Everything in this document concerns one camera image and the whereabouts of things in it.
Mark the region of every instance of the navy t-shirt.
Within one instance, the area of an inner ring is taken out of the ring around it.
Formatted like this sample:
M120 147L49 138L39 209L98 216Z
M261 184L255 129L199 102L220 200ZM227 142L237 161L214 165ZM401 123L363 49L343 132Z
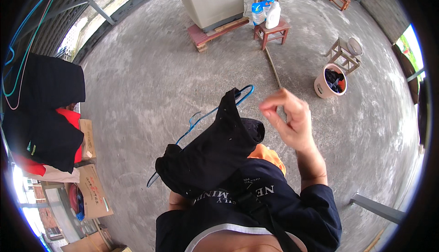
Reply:
M328 186L309 186L299 196L281 170L262 159L252 159L240 171L248 190L268 205L272 217L286 232L298 237L309 252L337 249L342 226ZM200 195L190 209L168 211L157 218L155 249L183 252L200 233L222 224L261 227L227 192L211 190Z

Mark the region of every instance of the strap buckle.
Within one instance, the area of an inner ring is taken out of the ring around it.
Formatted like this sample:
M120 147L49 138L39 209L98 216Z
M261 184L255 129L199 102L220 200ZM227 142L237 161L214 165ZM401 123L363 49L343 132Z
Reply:
M248 214L253 214L264 207L264 204L254 194L247 190L240 193L233 199Z

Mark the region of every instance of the window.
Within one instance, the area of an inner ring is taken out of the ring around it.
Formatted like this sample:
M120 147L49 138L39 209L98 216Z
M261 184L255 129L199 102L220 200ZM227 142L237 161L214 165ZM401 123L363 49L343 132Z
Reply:
M58 227L47 228L46 231L52 241L63 238L61 230L59 230Z
M415 72L418 72L419 70L422 70L424 68L419 42L411 24L403 33L403 35L396 41L396 45L400 48L401 52L409 59L410 63L413 65ZM425 73L422 72L418 77L418 80L421 81L424 78Z

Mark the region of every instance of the cardboard box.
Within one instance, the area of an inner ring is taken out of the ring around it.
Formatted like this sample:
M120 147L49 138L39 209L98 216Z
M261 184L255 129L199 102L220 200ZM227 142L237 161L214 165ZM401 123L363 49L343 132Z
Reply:
M108 199L97 177L96 167L89 164L78 168L80 183L78 187L84 197L85 220L99 218L113 214Z
M63 250L63 252L110 252L110 249L108 249L108 246L105 244L99 232L95 232L71 244L64 245L61 247L61 250Z
M88 160L96 157L96 150L94 149L93 127L91 120L80 119L80 130L84 133L84 140L82 143L82 159Z

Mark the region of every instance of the white cloth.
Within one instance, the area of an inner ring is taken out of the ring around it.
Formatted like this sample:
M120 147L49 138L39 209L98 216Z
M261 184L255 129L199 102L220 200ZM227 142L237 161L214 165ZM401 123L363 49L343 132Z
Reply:
M200 234L198 234L187 246L186 250L184 252L192 252L197 246L197 244L205 238L207 235L212 234L214 232L222 231L222 230L230 230L234 232L240 232L240 233L246 233L246 234L253 234L253 235L272 235L270 231L268 231L266 228L263 227L245 227L237 224L232 223L223 223L216 225L214 227L210 227ZM305 244L296 236L291 234L290 232L286 232L288 236L293 240L293 242L299 247L299 249L302 252L307 252L308 249L306 248Z
M73 168L73 172L62 172L55 167L44 165L46 172L44 176L31 174L23 170L23 176L26 178L34 180L44 180L44 181L56 181L58 183L79 183L80 182L80 171L77 168Z

